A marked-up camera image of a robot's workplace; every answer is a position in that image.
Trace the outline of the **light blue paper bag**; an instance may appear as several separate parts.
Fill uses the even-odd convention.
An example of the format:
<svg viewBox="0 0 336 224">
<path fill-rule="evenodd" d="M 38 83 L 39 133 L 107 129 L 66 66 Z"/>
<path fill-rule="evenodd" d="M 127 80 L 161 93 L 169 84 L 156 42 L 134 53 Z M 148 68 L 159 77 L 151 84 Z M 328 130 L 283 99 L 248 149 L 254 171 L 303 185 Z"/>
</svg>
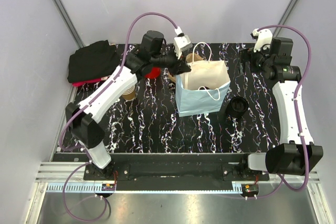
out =
<svg viewBox="0 0 336 224">
<path fill-rule="evenodd" d="M 189 63 L 191 72 L 176 76 L 175 101 L 180 117 L 218 112 L 230 86 L 225 61 L 207 60 Z M 200 90 L 201 86 L 210 90 Z"/>
</svg>

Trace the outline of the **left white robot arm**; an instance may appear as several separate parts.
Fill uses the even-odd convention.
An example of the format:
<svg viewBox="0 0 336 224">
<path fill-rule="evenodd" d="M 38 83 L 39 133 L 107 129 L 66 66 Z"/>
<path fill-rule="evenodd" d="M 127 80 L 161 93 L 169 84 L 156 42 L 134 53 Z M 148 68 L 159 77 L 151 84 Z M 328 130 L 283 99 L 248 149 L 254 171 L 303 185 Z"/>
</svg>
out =
<svg viewBox="0 0 336 224">
<path fill-rule="evenodd" d="M 78 104 L 66 106 L 65 129 L 79 141 L 95 167 L 95 174 L 103 180 L 113 175 L 111 156 L 104 144 L 104 130 L 99 123 L 108 109 L 119 97 L 133 88 L 149 74 L 154 67 L 167 68 L 171 75 L 191 70 L 186 62 L 188 51 L 193 44 L 188 35 L 180 30 L 169 49 L 164 49 L 164 36 L 161 32 L 147 31 L 141 43 L 130 51 L 122 64 L 91 96 Z"/>
</svg>

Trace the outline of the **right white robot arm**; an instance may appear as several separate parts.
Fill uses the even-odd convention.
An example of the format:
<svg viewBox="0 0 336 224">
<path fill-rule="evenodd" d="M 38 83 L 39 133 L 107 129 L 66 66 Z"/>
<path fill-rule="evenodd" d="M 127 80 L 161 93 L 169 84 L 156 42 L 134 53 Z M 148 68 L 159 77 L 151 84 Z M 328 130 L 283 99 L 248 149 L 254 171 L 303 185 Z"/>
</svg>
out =
<svg viewBox="0 0 336 224">
<path fill-rule="evenodd" d="M 255 36 L 254 39 L 253 47 L 239 52 L 240 69 L 245 71 L 249 63 L 251 72 L 261 72 L 275 82 L 271 90 L 278 107 L 280 142 L 266 153 L 248 155 L 247 162 L 238 167 L 239 176 L 250 180 L 257 171 L 303 176 L 322 159 L 323 148 L 314 144 L 306 123 L 301 92 L 295 91 L 301 71 L 291 64 L 293 41 L 280 37 L 262 39 Z"/>
</svg>

